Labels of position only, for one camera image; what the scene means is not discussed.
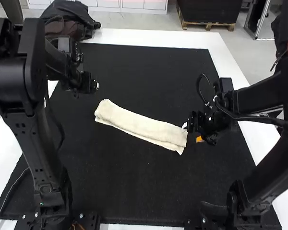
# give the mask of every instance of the white table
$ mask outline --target white table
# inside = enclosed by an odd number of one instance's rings
[[[85,42],[130,46],[208,49],[220,77],[231,77],[235,89],[249,86],[219,33],[101,29],[95,33],[92,39]],[[51,92],[55,84],[56,83],[51,83]],[[254,162],[257,165],[276,144],[279,139],[279,134],[272,125],[239,122],[239,126]],[[22,151],[16,138],[5,125],[4,121],[0,119],[0,195],[21,154]],[[274,201],[274,209],[283,226],[283,230],[288,230],[288,190]],[[16,221],[0,221],[0,230],[12,230],[15,224]],[[111,224],[102,225],[102,229],[173,230],[176,228]]]

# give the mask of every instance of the towel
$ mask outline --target towel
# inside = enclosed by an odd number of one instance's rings
[[[187,131],[167,122],[142,116],[102,100],[95,111],[95,121],[113,126],[137,138],[160,145],[180,155],[187,144]]]

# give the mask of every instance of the person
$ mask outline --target person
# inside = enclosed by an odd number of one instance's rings
[[[288,0],[283,1],[282,12],[271,23],[271,28],[274,32],[276,57],[281,60],[283,56],[288,56]]]
[[[23,24],[23,12],[19,0],[0,0],[2,7],[4,8],[7,17],[14,24]]]

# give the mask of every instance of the black rubber mat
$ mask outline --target black rubber mat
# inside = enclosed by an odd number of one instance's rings
[[[195,144],[194,135],[189,135],[180,156],[94,121],[99,102],[109,98],[130,111],[181,126],[191,110],[203,107],[195,92],[198,75],[205,73],[211,82],[218,79],[208,50],[93,44],[81,48],[85,68],[100,90],[75,99],[58,85],[51,97],[66,132],[60,157],[72,181],[73,209],[95,210],[104,223],[182,226],[187,217],[199,216],[200,201],[224,205],[232,182],[254,168],[240,131],[225,134],[216,147]],[[203,89],[212,97],[207,85]],[[58,140],[53,124],[51,129]],[[24,168],[21,157],[3,197]],[[2,217],[17,219],[34,210],[28,175]],[[265,221],[277,223],[277,218],[271,212]]]

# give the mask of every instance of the gray floor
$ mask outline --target gray floor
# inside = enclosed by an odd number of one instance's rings
[[[23,9],[25,17],[39,17],[42,10]],[[136,13],[90,12],[92,18],[100,21],[103,28],[124,28],[144,30],[174,30],[182,31],[175,5],[170,2],[167,15],[151,15]],[[211,32],[219,32],[235,58],[240,69],[250,84],[254,84],[266,77],[275,61],[274,41],[254,41],[244,31],[243,25],[246,13],[241,12],[234,32],[223,27],[213,27]],[[202,26],[188,28],[188,31],[205,31]]]

